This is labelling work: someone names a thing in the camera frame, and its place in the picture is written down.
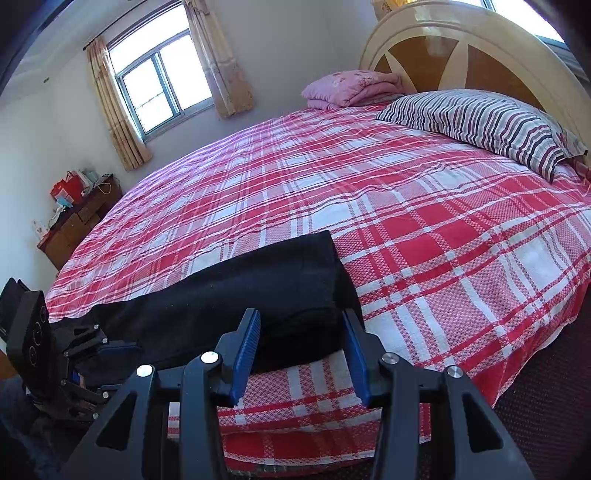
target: red plaid bedsheet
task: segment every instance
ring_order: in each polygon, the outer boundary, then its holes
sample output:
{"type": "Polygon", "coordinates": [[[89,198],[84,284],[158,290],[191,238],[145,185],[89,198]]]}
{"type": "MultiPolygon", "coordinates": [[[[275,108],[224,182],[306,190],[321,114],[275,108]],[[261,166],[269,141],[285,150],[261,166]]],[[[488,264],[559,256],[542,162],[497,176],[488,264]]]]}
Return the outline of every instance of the red plaid bedsheet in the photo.
{"type": "MultiPolygon", "coordinates": [[[[366,329],[415,365],[460,365],[494,403],[580,308],[589,184],[560,166],[550,185],[507,158],[376,121],[379,110],[303,110],[150,175],[62,269],[47,295],[52,321],[329,229],[366,329]]],[[[359,404],[338,352],[251,376],[219,417],[229,465],[248,469],[372,456],[379,411],[359,404]]]]}

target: bed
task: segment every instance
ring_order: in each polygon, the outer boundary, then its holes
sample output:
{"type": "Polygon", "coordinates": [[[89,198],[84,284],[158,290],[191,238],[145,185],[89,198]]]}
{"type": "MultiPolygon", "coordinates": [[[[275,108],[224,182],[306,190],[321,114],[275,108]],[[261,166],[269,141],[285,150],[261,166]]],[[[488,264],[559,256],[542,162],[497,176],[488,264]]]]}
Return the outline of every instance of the bed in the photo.
{"type": "MultiPolygon", "coordinates": [[[[535,37],[482,8],[403,7],[376,27],[361,68],[399,72],[409,92],[504,93],[591,144],[591,102],[576,78],[535,37]]],[[[590,281],[589,181],[560,164],[548,184],[508,158],[379,122],[383,107],[298,111],[148,176],[60,271],[46,296],[50,320],[328,229],[366,330],[416,365],[460,365],[495,404],[579,314],[590,281]]],[[[219,419],[231,469],[295,474],[370,458],[379,411],[360,405],[336,352],[251,376],[219,419]]],[[[429,434],[425,409],[421,441],[429,434]]],[[[174,405],[169,435],[178,435],[174,405]]]]}

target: ceiling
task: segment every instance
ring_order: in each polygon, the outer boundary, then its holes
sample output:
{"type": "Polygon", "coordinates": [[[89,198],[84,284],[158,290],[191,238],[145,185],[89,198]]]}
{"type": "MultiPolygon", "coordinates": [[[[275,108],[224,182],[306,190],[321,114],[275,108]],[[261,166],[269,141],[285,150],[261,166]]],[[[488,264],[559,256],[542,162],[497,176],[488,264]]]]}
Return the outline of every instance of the ceiling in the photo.
{"type": "Polygon", "coordinates": [[[6,89],[2,103],[40,91],[76,53],[141,0],[74,0],[41,32],[6,89]]]}

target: curtain rod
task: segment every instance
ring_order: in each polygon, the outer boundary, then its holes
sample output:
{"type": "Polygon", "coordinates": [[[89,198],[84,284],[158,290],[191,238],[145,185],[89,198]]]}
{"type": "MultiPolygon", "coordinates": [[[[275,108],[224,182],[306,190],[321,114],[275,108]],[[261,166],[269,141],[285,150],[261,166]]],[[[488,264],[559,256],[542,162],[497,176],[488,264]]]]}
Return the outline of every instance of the curtain rod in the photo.
{"type": "Polygon", "coordinates": [[[103,33],[105,33],[108,29],[110,29],[113,25],[115,25],[119,20],[121,20],[125,15],[127,15],[128,13],[132,12],[133,10],[135,10],[136,8],[138,8],[141,4],[146,3],[148,0],[142,0],[140,3],[138,3],[137,5],[131,7],[129,10],[127,10],[127,12],[125,12],[123,15],[119,16],[116,20],[112,21],[106,28],[103,29],[102,32],[100,32],[98,35],[96,35],[92,40],[90,40],[82,49],[82,51],[85,51],[88,48],[88,45],[90,45],[91,43],[94,42],[94,40],[96,39],[96,37],[100,37],[103,33]]]}

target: wooden dresser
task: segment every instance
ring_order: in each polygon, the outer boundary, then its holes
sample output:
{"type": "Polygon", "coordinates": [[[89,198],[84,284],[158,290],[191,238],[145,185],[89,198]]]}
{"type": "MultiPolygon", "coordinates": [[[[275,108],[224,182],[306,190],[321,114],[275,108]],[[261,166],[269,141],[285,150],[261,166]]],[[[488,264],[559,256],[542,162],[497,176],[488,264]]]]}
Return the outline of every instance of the wooden dresser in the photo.
{"type": "Polygon", "coordinates": [[[121,200],[121,187],[113,175],[102,179],[74,208],[67,209],[37,248],[60,270],[86,235],[121,200]]]}

